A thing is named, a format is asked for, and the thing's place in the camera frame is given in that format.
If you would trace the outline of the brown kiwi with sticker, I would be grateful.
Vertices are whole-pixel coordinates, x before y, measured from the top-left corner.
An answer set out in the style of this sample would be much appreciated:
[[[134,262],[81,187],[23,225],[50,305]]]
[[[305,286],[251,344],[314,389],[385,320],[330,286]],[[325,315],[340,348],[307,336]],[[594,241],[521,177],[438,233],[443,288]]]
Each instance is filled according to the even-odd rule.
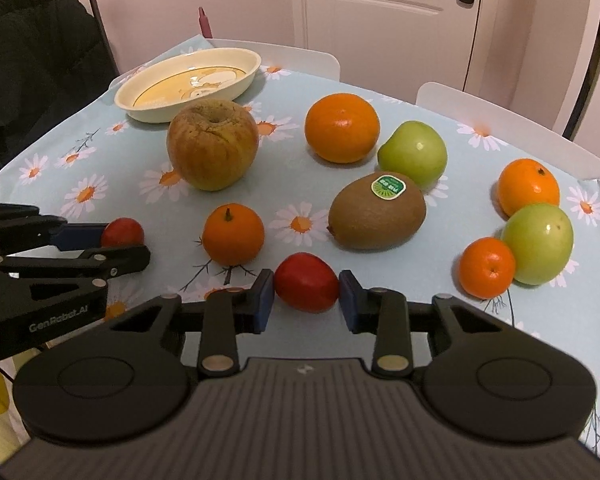
[[[329,208],[327,229],[352,250],[386,250],[407,242],[426,218],[419,187],[404,174],[376,171],[343,188]]]

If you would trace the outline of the red cherry tomato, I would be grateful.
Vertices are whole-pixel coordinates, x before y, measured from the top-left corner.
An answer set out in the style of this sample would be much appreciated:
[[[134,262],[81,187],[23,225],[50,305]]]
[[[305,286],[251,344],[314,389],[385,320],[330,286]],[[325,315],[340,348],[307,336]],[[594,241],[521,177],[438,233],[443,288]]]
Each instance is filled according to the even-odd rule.
[[[102,231],[100,246],[122,247],[143,245],[145,233],[143,227],[132,218],[117,218]]]
[[[287,257],[274,273],[274,286],[284,304],[303,312],[325,312],[339,298],[335,272],[321,258],[308,252]]]

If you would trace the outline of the small tangerine with stem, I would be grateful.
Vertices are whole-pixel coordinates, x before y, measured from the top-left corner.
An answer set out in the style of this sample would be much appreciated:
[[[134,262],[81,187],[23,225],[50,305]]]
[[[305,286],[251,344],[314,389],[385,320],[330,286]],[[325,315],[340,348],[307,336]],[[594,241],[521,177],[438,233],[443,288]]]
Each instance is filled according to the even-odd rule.
[[[257,257],[265,241],[264,225],[251,208],[224,204],[209,214],[202,230],[202,247],[221,266],[240,266]]]

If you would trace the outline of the white chair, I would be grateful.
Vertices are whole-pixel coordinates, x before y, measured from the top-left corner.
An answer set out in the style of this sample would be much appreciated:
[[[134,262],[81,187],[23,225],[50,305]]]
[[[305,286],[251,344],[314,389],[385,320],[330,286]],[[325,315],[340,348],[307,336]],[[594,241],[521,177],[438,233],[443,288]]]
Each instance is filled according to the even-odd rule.
[[[490,133],[577,179],[600,179],[599,157],[560,134],[478,96],[430,81],[418,89],[416,105],[481,133]]]
[[[257,41],[218,38],[209,38],[208,41],[215,48],[242,48],[257,52],[263,65],[340,81],[340,64],[330,53]]]

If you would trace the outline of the brownish wrinkled apple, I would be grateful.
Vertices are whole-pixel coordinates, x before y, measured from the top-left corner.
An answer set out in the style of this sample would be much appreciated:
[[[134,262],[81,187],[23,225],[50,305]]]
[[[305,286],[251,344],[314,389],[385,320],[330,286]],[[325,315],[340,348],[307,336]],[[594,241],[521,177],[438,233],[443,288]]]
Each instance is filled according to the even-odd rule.
[[[166,150],[174,170],[191,186],[221,191],[251,167],[259,148],[256,122],[242,106],[202,99],[171,120]]]

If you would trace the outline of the green apple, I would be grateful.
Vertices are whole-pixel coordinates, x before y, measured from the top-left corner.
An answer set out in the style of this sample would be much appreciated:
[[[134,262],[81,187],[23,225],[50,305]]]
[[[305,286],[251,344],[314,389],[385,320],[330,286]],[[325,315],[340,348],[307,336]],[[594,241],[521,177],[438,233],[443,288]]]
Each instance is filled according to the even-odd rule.
[[[538,286],[565,269],[573,248],[573,227],[558,206],[531,204],[507,220],[501,240],[514,254],[515,280]]]
[[[442,137],[424,122],[410,120],[401,124],[377,153],[381,170],[409,177],[421,190],[436,184],[448,163]]]

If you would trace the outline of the daisy print tablecloth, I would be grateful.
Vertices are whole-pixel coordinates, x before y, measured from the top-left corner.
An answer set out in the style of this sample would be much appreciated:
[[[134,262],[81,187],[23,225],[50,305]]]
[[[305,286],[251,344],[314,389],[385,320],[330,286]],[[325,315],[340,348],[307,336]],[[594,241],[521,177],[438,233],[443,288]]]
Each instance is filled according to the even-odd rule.
[[[162,292],[196,301],[224,283],[247,285],[261,269],[274,269],[296,252],[310,252],[332,270],[351,270],[365,286],[394,288],[411,300],[458,294],[457,258],[471,242],[498,235],[503,226],[494,198],[498,176],[510,162],[533,156],[455,119],[362,90],[383,136],[402,122],[424,122],[442,137],[448,164],[425,195],[424,224],[407,243],[388,252],[347,252],[328,232],[328,210],[376,162],[328,164],[313,155],[303,133],[311,105],[342,90],[340,82],[291,70],[258,73],[242,96],[260,130],[257,158],[236,184],[217,193],[195,190],[173,170],[165,126],[134,122],[105,93],[0,171],[0,202],[35,205],[73,222],[140,222],[151,262],[144,272],[110,283],[107,302],[114,314]],[[488,309],[591,370],[596,416],[583,439],[600,453],[600,179],[580,180],[565,171],[557,171],[556,179],[574,229],[569,262],[545,285],[510,286]],[[254,210],[265,230],[257,257],[240,266],[212,261],[201,243],[209,214],[229,203]]]

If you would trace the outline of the white door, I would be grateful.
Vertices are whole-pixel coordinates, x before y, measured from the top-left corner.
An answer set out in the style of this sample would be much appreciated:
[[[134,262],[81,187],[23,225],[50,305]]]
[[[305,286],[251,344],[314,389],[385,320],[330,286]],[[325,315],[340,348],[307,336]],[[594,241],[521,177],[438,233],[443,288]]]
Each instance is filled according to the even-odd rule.
[[[332,54],[347,84],[412,102],[428,81],[466,90],[483,66],[481,0],[291,0],[294,41]]]

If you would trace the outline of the cream oval bowl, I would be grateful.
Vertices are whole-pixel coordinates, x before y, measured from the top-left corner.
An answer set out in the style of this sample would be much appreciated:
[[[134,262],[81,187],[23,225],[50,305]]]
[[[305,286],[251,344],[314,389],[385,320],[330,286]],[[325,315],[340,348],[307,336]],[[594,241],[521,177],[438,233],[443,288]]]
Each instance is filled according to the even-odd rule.
[[[145,124],[165,124],[201,99],[233,101],[252,84],[261,65],[257,52],[212,48],[167,58],[125,81],[114,104]]]

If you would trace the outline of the grey metal pole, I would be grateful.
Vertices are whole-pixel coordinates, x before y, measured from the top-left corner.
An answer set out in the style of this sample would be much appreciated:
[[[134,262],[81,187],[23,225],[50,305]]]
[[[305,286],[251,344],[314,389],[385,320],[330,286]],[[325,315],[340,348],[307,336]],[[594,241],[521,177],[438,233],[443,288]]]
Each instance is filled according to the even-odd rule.
[[[98,5],[98,1],[97,0],[88,0],[88,2],[90,3],[90,7],[91,10],[93,12],[94,15],[94,19],[97,23],[97,27],[99,30],[99,35],[100,38],[102,38],[102,43],[104,44],[106,51],[107,51],[107,55],[109,58],[109,61],[112,65],[112,67],[114,68],[114,74],[116,76],[120,75],[120,72],[118,70],[118,66],[116,63],[116,60],[114,59],[114,52],[112,52],[111,46],[110,46],[110,42],[106,33],[106,28],[104,25],[104,21],[102,20],[102,14],[100,14],[100,10],[99,10],[99,5]]]

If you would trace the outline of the black jacket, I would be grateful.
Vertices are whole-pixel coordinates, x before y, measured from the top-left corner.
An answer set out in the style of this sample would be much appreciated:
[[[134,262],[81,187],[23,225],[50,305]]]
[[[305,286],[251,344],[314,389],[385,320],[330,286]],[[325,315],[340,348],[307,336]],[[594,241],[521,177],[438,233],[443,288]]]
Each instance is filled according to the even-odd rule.
[[[79,0],[0,0],[0,170],[117,73]]]

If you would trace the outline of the medium orange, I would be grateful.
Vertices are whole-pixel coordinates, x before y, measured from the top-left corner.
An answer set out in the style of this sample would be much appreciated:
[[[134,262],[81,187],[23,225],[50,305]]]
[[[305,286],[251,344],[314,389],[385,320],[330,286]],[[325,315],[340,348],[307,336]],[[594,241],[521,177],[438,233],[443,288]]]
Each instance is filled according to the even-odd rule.
[[[553,174],[537,160],[520,158],[510,162],[496,184],[496,198],[507,217],[524,206],[547,203],[558,206],[559,185]]]

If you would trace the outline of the large orange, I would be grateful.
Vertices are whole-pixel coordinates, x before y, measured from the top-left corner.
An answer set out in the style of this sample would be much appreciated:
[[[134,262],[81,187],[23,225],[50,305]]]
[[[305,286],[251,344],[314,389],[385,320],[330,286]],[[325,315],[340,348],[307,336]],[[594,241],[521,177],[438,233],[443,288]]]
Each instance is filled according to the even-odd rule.
[[[317,156],[335,164],[360,162],[373,151],[380,120],[369,102],[351,93],[316,101],[306,114],[306,142]]]

